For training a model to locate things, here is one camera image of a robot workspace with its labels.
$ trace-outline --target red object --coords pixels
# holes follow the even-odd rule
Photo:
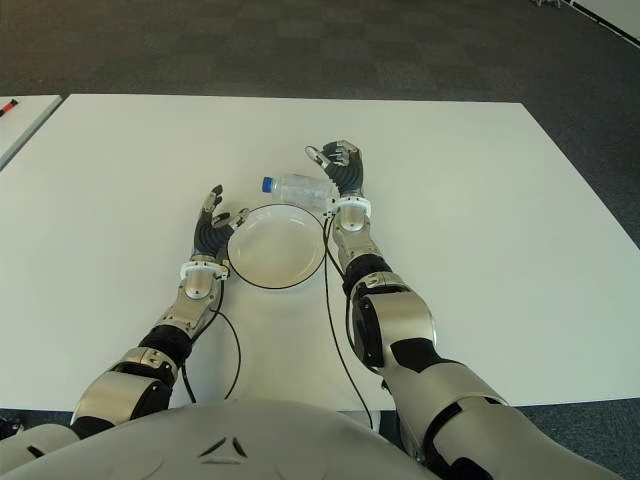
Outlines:
[[[2,107],[2,110],[0,110],[0,117],[5,113],[7,113],[9,110],[11,110],[13,107],[15,107],[17,104],[18,104],[18,101],[15,98],[12,98],[11,101],[7,103],[4,107]]]

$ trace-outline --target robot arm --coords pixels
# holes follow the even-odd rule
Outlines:
[[[436,353],[429,308],[369,235],[359,150],[339,141],[306,152],[341,194],[333,239],[355,354],[383,377],[410,453],[442,478],[619,478],[553,442],[468,367]]]
[[[202,206],[193,253],[180,270],[173,305],[80,399],[71,425],[80,438],[168,407],[178,371],[216,310],[222,282],[229,275],[227,263],[218,260],[219,252],[248,213],[242,210],[231,220],[228,213],[214,217],[221,194],[218,185]]]

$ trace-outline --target black cable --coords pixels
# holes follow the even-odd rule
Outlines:
[[[336,269],[336,272],[338,272],[338,275],[340,275],[340,278],[342,278],[342,280],[344,281],[344,273],[342,273],[342,270],[340,270],[340,265],[338,265],[338,262],[336,262],[336,259],[333,258],[333,254],[331,253],[331,250],[329,250],[329,235],[331,233],[331,226],[333,225],[333,220],[335,218],[336,217],[332,217],[330,222],[328,218],[325,219],[324,226],[322,227],[322,240],[324,241],[325,255],[329,256],[331,263],[333,263],[333,267]]]
[[[326,227],[327,227],[327,223],[329,222],[329,219],[325,220],[324,222],[324,230],[326,231]],[[331,305],[329,303],[329,278],[327,275],[327,256],[329,253],[329,237],[327,235],[323,234],[323,238],[324,238],[324,249],[325,249],[325,256],[324,256],[324,293],[325,293],[325,299],[327,301],[327,315],[329,316],[329,325],[331,327],[331,336],[333,337],[333,343],[336,346],[336,350],[338,352],[338,357],[340,358],[340,363],[342,363],[342,368],[344,368],[345,373],[347,374],[347,377],[349,377],[349,381],[351,382],[351,386],[353,387],[353,389],[356,392],[356,395],[358,395],[358,398],[360,399],[360,403],[362,403],[362,406],[364,407],[364,411],[367,413],[367,417],[369,419],[369,427],[373,430],[373,419],[371,418],[371,412],[369,411],[369,407],[367,406],[367,403],[364,401],[364,398],[362,398],[362,394],[360,393],[360,390],[358,390],[358,387],[356,386],[356,383],[353,381],[353,378],[351,377],[351,373],[349,372],[349,369],[347,368],[347,364],[344,361],[344,358],[342,357],[342,352],[340,351],[340,345],[338,344],[338,338],[336,337],[336,331],[335,328],[333,326],[333,317],[331,316]]]
[[[240,340],[238,339],[238,332],[236,332],[236,329],[233,326],[233,323],[231,323],[229,318],[227,318],[227,316],[224,313],[222,312],[218,312],[218,313],[222,318],[224,318],[224,321],[227,322],[227,325],[229,325],[229,328],[231,328],[231,331],[233,332],[233,337],[236,340],[236,348],[238,349],[238,366],[236,367],[236,376],[233,379],[233,383],[231,384],[229,391],[224,396],[224,399],[226,400],[229,398],[229,396],[231,396],[233,389],[236,387],[236,383],[238,383],[238,377],[240,376],[240,366],[242,365],[242,349],[240,348]]]
[[[349,340],[349,345],[351,346],[351,350],[355,350],[356,346],[353,343],[353,338],[351,338],[351,329],[349,328],[349,306],[350,306],[349,299],[347,298],[346,301],[344,302],[345,305],[345,309],[344,309],[344,329],[345,332],[347,332],[347,340]]]
[[[187,367],[186,362],[182,364],[180,367],[180,374],[182,375],[182,383],[184,383],[184,388],[187,390],[187,395],[189,395],[189,400],[191,403],[196,403],[196,396],[193,394],[193,390],[191,389],[191,384],[189,383],[189,377],[187,377]]]

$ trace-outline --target plastic water bottle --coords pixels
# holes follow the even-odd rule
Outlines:
[[[271,193],[277,202],[322,213],[330,209],[331,199],[337,196],[336,187],[330,180],[295,174],[264,177],[262,191]]]

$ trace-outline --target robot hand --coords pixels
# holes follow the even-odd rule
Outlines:
[[[249,210],[244,208],[231,218],[228,212],[213,216],[216,206],[222,202],[222,185],[217,185],[205,199],[200,218],[193,235],[194,255],[218,257],[220,250],[227,245],[233,232],[244,223]]]
[[[338,140],[327,143],[322,151],[306,147],[305,153],[336,184],[341,196],[362,194],[362,156],[358,147],[346,140]]]

